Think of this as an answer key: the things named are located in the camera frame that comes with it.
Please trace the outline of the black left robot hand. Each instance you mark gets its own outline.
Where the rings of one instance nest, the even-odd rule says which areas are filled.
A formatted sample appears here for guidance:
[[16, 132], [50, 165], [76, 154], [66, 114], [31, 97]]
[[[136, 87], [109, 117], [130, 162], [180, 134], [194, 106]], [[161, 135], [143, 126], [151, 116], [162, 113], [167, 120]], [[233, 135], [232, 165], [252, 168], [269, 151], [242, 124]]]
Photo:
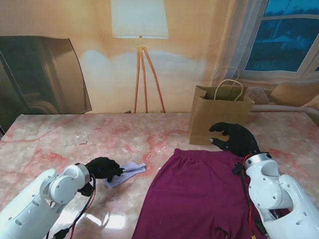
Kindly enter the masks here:
[[96, 179], [106, 179], [109, 183], [114, 176], [120, 176], [124, 170], [116, 161], [107, 157], [95, 158], [85, 166]]

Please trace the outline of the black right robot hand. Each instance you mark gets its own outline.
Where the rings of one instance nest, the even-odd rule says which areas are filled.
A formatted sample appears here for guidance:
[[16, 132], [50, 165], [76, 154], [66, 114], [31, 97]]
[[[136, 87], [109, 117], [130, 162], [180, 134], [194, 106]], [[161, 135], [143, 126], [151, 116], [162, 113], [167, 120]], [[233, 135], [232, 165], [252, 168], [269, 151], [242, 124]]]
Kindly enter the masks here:
[[244, 158], [248, 154], [260, 153], [257, 141], [253, 134], [239, 124], [219, 122], [212, 125], [210, 132], [222, 132], [223, 136], [229, 136], [227, 141], [211, 138], [210, 142], [223, 151], [229, 151], [235, 156]]

